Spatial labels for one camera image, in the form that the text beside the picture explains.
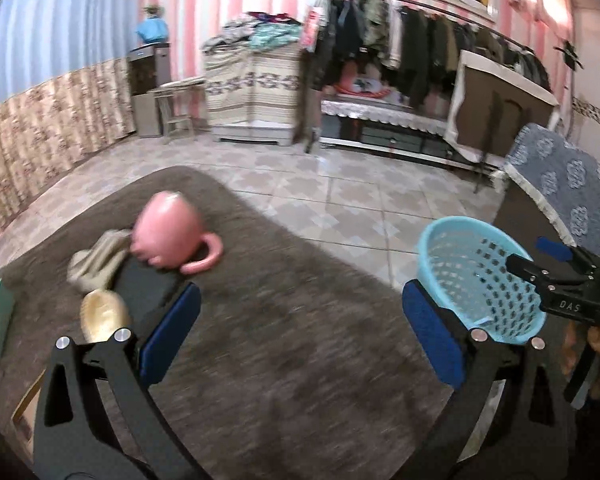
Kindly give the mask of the brown phone case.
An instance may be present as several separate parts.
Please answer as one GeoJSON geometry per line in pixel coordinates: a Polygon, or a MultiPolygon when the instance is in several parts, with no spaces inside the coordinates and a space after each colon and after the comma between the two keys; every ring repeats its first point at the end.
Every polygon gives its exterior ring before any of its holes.
{"type": "Polygon", "coordinates": [[[35,417],[44,375],[45,370],[42,370],[42,373],[32,382],[27,392],[21,398],[10,418],[17,441],[29,460],[33,460],[35,417]]]}

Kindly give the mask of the shaggy brown carpet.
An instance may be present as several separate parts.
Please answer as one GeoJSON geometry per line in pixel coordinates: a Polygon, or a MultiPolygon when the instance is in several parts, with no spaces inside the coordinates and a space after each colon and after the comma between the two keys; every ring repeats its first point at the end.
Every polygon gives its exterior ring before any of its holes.
{"type": "Polygon", "coordinates": [[[182,193],[224,244],[220,263],[196,277],[200,317],[151,390],[189,452],[217,479],[392,477],[451,393],[400,292],[186,167],[127,185],[1,268],[16,305],[0,359],[0,428],[55,340],[80,333],[70,257],[132,226],[160,191],[182,193]]]}

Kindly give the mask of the beige cloth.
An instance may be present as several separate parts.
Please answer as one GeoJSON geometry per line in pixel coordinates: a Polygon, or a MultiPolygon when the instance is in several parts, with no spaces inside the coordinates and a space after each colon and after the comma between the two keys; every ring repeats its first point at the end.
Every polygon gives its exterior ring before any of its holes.
{"type": "Polygon", "coordinates": [[[82,294],[108,289],[117,270],[129,255],[130,230],[108,230],[90,249],[76,252],[70,259],[67,281],[82,294]]]}

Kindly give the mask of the cloth covered chest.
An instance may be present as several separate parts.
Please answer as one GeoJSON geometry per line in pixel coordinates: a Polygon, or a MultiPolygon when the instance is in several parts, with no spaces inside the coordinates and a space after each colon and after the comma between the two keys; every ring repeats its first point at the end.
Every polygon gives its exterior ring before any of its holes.
{"type": "Polygon", "coordinates": [[[301,50],[225,47],[206,53],[204,92],[215,139],[288,146],[299,127],[301,50]]]}

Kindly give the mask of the clothes rack with garments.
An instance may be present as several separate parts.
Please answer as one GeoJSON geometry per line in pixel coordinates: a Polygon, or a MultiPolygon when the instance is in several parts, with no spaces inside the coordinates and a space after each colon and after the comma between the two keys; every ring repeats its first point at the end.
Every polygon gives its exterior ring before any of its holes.
{"type": "Polygon", "coordinates": [[[457,14],[407,0],[315,0],[301,36],[306,50],[306,145],[320,142],[330,96],[384,100],[448,120],[463,50],[552,92],[535,53],[457,14]]]}

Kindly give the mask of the pile of folded clothes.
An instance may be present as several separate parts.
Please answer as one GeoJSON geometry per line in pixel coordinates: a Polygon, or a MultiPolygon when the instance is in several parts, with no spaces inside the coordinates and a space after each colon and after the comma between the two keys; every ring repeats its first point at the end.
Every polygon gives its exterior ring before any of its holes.
{"type": "Polygon", "coordinates": [[[205,41],[203,54],[236,47],[247,47],[254,52],[264,52],[300,40],[302,24],[292,16],[249,12],[225,23],[220,31],[205,41]]]}

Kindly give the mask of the water dispenser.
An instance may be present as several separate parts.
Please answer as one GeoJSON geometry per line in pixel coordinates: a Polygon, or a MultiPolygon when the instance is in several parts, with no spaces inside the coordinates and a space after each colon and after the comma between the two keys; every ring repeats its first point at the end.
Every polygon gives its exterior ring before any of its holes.
{"type": "Polygon", "coordinates": [[[155,91],[171,81],[171,49],[167,42],[144,44],[126,57],[135,132],[141,138],[162,136],[155,91]]]}

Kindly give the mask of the blue covered water bottle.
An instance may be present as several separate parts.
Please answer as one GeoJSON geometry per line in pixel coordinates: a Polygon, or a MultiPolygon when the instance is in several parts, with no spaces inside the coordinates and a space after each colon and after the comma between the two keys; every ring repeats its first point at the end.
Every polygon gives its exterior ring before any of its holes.
{"type": "Polygon", "coordinates": [[[158,4],[144,7],[145,18],[137,25],[136,34],[142,44],[166,44],[170,32],[163,19],[163,8],[158,4]]]}

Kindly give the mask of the blue floral curtain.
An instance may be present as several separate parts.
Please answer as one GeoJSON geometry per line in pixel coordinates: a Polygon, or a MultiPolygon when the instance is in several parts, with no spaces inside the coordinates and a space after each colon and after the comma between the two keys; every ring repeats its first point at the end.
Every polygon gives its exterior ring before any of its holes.
{"type": "Polygon", "coordinates": [[[126,55],[138,0],[0,1],[0,233],[134,131],[126,55]]]}

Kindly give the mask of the blue patterned sofa cover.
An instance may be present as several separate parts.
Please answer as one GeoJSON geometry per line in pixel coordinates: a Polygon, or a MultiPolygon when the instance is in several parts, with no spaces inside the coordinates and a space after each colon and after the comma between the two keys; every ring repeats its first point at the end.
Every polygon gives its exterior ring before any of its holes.
{"type": "Polygon", "coordinates": [[[560,134],[521,128],[504,160],[506,191],[493,225],[536,263],[559,262],[536,247],[540,237],[600,257],[600,163],[560,134]]]}

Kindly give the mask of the low tv bench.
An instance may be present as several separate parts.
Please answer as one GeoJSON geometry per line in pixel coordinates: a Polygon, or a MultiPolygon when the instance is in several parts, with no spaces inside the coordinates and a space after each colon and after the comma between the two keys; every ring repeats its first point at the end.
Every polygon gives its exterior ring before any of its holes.
{"type": "Polygon", "coordinates": [[[330,96],[321,102],[320,143],[329,148],[407,158],[475,171],[477,164],[445,140],[448,121],[384,100],[330,96]]]}

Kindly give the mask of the black notebook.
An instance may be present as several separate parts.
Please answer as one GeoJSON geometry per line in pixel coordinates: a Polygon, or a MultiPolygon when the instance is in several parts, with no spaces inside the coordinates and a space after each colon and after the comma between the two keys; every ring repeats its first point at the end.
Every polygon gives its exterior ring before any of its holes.
{"type": "Polygon", "coordinates": [[[181,287],[184,278],[176,271],[160,270],[129,256],[114,274],[111,289],[128,309],[134,330],[163,308],[181,287]]]}

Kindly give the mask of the light blue plastic basket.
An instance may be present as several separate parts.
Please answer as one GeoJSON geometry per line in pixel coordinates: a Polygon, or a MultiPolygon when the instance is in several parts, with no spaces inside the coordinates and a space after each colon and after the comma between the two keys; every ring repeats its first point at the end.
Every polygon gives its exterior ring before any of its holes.
{"type": "Polygon", "coordinates": [[[420,234],[417,255],[422,287],[468,330],[481,328],[501,344],[525,344],[542,330],[540,296],[505,266],[511,255],[530,256],[505,232],[469,217],[441,218],[420,234]]]}

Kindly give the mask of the small folding table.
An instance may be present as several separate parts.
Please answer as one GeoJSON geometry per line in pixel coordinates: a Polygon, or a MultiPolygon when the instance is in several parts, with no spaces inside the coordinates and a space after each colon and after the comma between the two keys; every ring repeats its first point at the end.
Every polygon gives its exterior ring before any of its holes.
{"type": "Polygon", "coordinates": [[[155,99],[164,143],[208,127],[206,78],[188,77],[150,90],[155,99]]]}

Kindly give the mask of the pink pig mug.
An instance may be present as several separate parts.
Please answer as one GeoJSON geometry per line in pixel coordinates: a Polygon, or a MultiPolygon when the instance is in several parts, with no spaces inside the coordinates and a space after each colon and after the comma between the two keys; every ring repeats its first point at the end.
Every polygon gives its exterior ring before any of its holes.
{"type": "Polygon", "coordinates": [[[148,266],[194,275],[213,268],[223,255],[219,235],[204,228],[198,210],[183,194],[151,196],[131,234],[130,251],[148,266]]]}

